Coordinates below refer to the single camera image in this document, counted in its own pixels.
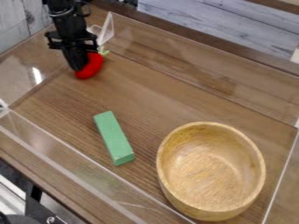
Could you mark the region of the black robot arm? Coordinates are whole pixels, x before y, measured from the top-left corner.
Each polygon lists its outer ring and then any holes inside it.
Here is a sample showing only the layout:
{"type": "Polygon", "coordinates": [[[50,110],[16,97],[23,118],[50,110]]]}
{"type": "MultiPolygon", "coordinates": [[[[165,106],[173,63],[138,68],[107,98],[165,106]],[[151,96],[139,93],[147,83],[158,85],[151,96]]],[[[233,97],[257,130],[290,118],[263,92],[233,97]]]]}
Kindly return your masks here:
{"type": "Polygon", "coordinates": [[[91,15],[90,0],[43,0],[48,6],[55,25],[47,31],[48,47],[62,50],[63,56],[75,71],[89,64],[89,53],[99,49],[98,35],[89,31],[86,18],[91,15]]]}

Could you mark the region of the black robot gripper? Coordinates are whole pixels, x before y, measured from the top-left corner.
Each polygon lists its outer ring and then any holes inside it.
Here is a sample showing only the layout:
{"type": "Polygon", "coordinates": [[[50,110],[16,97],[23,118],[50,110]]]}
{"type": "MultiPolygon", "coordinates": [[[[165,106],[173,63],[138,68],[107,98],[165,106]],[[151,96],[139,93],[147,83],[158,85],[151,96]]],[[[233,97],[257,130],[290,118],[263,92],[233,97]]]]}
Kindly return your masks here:
{"type": "Polygon", "coordinates": [[[51,12],[51,18],[56,27],[55,31],[44,33],[51,49],[62,50],[70,67],[81,71],[89,63],[89,53],[99,53],[97,43],[98,36],[87,31],[86,17],[77,11],[51,12]]]}

